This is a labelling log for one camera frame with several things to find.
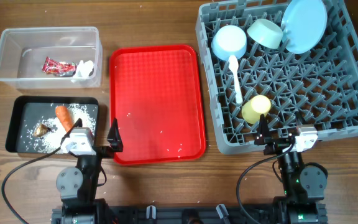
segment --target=clear plastic container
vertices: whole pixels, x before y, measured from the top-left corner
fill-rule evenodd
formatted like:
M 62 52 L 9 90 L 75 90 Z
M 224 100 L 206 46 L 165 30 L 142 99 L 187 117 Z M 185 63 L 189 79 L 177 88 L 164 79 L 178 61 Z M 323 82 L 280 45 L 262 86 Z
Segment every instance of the clear plastic container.
M 56 77 L 42 72 L 45 59 L 92 60 L 89 77 Z M 6 29 L 0 40 L 0 81 L 18 89 L 94 88 L 101 83 L 103 48 L 96 27 Z

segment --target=carrot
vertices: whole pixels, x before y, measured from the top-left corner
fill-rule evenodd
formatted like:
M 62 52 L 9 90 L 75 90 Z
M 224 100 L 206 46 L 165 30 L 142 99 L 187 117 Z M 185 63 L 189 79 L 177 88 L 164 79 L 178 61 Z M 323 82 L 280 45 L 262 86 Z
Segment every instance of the carrot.
M 70 130 L 73 127 L 73 120 L 71 120 L 70 112 L 65 106 L 58 106 L 55 109 L 55 113 L 63 127 L 66 131 Z

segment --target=red tray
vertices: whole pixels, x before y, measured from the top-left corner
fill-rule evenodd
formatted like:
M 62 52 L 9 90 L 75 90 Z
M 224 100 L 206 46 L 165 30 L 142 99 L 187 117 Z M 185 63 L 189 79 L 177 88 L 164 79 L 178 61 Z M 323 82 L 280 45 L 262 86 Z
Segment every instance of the red tray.
M 188 45 L 119 49 L 110 58 L 110 120 L 122 165 L 188 161 L 205 152 L 196 52 Z

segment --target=red wrapper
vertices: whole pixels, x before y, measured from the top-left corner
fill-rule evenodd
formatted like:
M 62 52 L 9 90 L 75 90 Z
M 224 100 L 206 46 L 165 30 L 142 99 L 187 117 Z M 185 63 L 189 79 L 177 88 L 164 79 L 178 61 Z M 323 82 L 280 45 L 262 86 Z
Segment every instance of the red wrapper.
M 73 76 L 76 70 L 75 63 L 57 62 L 47 57 L 42 72 L 46 74 L 54 74 L 58 77 L 70 77 Z

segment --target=wooden table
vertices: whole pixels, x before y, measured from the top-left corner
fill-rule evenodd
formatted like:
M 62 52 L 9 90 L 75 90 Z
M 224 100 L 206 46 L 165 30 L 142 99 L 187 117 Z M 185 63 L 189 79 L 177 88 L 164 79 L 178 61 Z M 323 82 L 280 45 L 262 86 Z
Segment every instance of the wooden table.
M 92 96 L 104 109 L 99 120 L 98 144 L 106 144 L 109 108 L 108 58 L 118 48 L 163 44 L 189 44 L 198 49 L 195 23 L 203 1 L 145 0 L 142 2 L 104 0 L 0 0 L 0 36 L 8 27 L 96 26 L 103 46 L 101 88 L 77 90 L 15 90 L 0 82 L 0 223 L 19 221 L 1 197 L 1 182 L 15 166 L 28 157 L 8 153 L 5 138 L 14 100 L 21 95 Z M 358 33 L 358 1 L 347 3 Z M 121 167 L 105 160 L 108 182 L 98 198 L 110 205 L 236 205 L 236 182 L 241 172 L 265 158 L 261 152 L 224 156 L 214 137 L 206 75 L 199 62 L 208 148 L 201 159 L 149 166 Z M 306 152 L 305 162 L 319 162 L 329 171 L 326 199 L 330 223 L 358 223 L 358 138 L 321 142 Z M 61 205 L 55 187 L 57 174 L 75 160 L 54 157 L 21 169 L 7 183 L 7 196 L 14 208 L 30 223 L 48 223 L 51 209 Z M 245 202 L 270 202 L 283 195 L 271 163 L 253 170 L 242 187 Z

